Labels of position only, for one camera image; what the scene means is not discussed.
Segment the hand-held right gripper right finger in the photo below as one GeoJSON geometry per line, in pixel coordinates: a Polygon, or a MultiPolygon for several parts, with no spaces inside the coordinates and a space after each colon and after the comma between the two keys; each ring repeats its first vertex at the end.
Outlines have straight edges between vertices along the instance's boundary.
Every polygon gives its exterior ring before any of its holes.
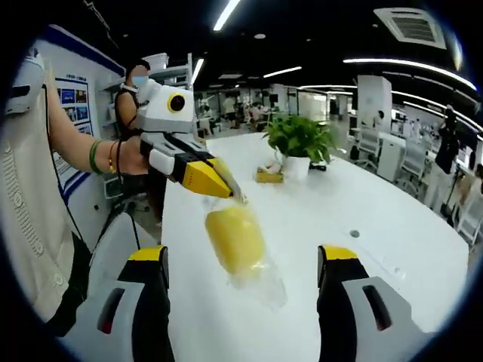
{"type": "Polygon", "coordinates": [[[321,361],[410,361],[427,335],[411,305],[344,247],[318,247],[321,361]]]}

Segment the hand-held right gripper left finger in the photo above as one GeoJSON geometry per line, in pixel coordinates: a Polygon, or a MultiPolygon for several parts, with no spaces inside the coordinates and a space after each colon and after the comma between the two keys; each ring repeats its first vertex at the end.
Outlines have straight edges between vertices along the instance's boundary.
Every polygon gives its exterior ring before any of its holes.
{"type": "Polygon", "coordinates": [[[62,338],[80,361],[173,361],[168,248],[142,248],[77,309],[62,338]]]}

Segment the person's left hand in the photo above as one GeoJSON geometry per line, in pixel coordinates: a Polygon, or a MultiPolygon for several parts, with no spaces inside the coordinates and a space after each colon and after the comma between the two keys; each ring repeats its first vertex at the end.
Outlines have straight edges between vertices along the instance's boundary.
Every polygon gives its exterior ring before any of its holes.
{"type": "Polygon", "coordinates": [[[141,138],[120,141],[115,151],[115,168],[120,174],[148,174],[149,162],[140,153],[141,138]]]}

